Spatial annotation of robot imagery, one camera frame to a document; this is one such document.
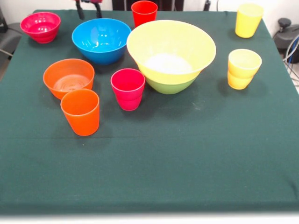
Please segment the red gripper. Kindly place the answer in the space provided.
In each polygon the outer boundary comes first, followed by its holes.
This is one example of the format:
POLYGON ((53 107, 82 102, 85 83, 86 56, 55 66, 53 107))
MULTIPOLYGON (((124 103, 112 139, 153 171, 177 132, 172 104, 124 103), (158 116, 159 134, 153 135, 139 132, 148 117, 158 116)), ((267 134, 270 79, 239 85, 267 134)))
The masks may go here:
POLYGON ((80 1, 85 3, 94 3, 96 8, 96 16, 97 18, 102 18, 100 3, 102 3, 103 0, 76 0, 77 1, 77 12, 79 15, 79 18, 83 20, 85 18, 83 9, 81 7, 80 1))

